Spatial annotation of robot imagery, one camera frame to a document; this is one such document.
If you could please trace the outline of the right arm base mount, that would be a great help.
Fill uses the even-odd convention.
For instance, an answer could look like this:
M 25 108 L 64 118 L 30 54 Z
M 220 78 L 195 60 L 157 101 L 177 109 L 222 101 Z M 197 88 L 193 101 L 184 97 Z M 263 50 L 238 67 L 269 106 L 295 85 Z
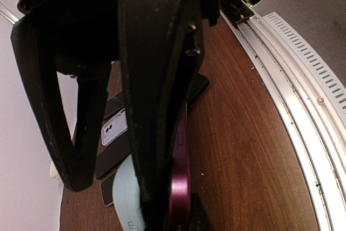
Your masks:
M 221 11 L 234 27 L 245 23 L 254 15 L 242 0 L 221 0 Z

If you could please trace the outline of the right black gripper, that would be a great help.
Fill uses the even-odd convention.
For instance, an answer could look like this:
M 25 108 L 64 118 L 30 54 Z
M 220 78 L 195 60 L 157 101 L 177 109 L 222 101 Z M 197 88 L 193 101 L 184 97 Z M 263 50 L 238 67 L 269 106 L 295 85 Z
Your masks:
M 121 58 L 131 150 L 144 201 L 166 185 L 177 125 L 203 61 L 200 0 L 19 0 L 22 27 L 44 31 L 50 58 Z

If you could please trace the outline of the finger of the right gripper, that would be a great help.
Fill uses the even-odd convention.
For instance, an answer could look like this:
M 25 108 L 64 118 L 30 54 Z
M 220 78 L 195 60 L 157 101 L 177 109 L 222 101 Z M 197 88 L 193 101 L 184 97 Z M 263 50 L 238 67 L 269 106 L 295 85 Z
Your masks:
M 55 41 L 28 19 L 15 23 L 11 43 L 19 74 L 42 138 L 66 188 L 80 192 L 94 181 L 96 153 L 108 98 L 110 62 L 75 58 L 56 62 Z M 77 122 L 71 137 L 58 73 L 77 78 Z

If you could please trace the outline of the purple smartphone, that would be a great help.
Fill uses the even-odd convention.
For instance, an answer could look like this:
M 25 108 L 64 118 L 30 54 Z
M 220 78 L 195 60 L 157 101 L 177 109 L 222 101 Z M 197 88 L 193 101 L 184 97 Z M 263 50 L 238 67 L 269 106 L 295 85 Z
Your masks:
M 107 101 L 103 119 L 106 120 L 107 118 L 112 117 L 114 114 L 118 113 L 122 108 L 124 108 L 124 95 L 121 91 Z

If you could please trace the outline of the lilac silicone phone case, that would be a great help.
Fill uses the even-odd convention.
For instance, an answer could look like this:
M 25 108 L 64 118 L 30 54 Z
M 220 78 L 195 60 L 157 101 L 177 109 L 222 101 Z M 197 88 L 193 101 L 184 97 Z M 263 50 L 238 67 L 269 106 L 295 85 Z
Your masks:
M 119 111 L 102 127 L 101 141 L 104 147 L 109 146 L 128 129 L 125 109 Z

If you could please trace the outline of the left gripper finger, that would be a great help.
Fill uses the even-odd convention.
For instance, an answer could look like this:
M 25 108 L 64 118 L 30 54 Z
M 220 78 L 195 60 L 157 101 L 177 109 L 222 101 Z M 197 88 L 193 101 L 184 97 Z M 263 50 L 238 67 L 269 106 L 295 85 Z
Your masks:
M 211 230 L 211 223 L 210 223 L 209 217 L 203 206 L 202 200 L 197 193 L 191 194 L 189 230 L 190 231 Z

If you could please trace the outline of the black phone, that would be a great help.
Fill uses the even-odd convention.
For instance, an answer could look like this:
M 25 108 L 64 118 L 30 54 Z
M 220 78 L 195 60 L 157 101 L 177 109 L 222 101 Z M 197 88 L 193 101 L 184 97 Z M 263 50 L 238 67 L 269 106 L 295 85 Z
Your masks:
M 112 187 L 116 172 L 110 174 L 101 182 L 101 196 L 105 207 L 113 204 Z
M 122 134 L 96 158 L 95 178 L 100 180 L 131 153 L 128 133 Z

